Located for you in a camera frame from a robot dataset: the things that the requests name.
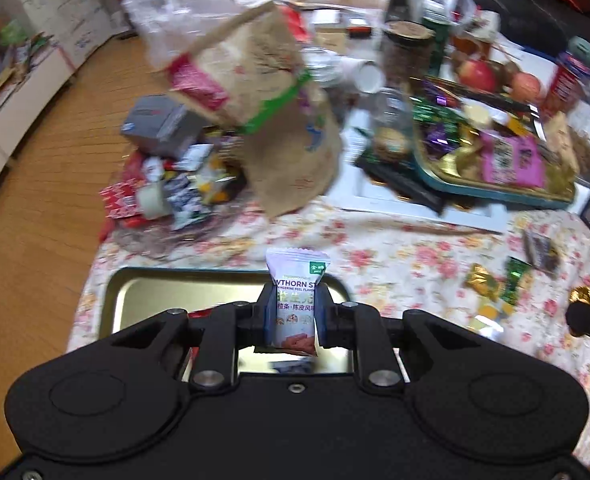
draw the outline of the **red candy wrapper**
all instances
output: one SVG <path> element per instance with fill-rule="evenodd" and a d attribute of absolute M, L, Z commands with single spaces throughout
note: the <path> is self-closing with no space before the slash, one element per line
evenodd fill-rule
<path fill-rule="evenodd" d="M 102 189 L 99 194 L 104 199 L 106 216 L 117 220 L 140 214 L 141 210 L 135 200 L 136 189 L 137 180 L 134 178 Z"/>

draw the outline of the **jar lid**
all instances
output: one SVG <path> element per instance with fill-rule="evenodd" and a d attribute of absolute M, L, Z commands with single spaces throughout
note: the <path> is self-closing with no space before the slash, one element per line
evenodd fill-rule
<path fill-rule="evenodd" d="M 568 42 L 566 50 L 590 68 L 590 43 L 587 40 L 574 36 Z"/>
<path fill-rule="evenodd" d="M 431 40 L 435 35 L 430 28 L 414 22 L 387 22 L 384 33 L 400 43 L 422 43 Z"/>

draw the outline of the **plastic bag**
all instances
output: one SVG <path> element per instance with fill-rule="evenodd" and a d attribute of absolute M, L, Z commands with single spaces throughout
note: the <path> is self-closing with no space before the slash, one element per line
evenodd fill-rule
<path fill-rule="evenodd" d="M 149 63 L 161 70 L 196 38 L 242 12 L 231 0 L 124 0 L 123 6 L 146 41 Z"/>

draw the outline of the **glass jar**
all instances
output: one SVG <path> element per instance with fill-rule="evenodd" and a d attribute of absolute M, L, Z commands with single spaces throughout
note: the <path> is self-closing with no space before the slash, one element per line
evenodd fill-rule
<path fill-rule="evenodd" d="M 413 147 L 413 109 L 406 94 L 395 88 L 382 89 L 371 114 L 373 151 L 388 162 L 407 158 Z"/>
<path fill-rule="evenodd" d="M 428 72 L 435 33 L 411 22 L 388 22 L 383 31 L 386 85 L 408 91 L 408 78 L 421 78 Z"/>

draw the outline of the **hawthorn snack packet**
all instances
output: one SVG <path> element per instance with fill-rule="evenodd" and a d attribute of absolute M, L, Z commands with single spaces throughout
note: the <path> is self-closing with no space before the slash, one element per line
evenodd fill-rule
<path fill-rule="evenodd" d="M 315 286 L 330 264 L 327 254 L 307 249 L 268 249 L 266 265 L 277 286 L 272 346 L 288 353 L 315 352 Z"/>

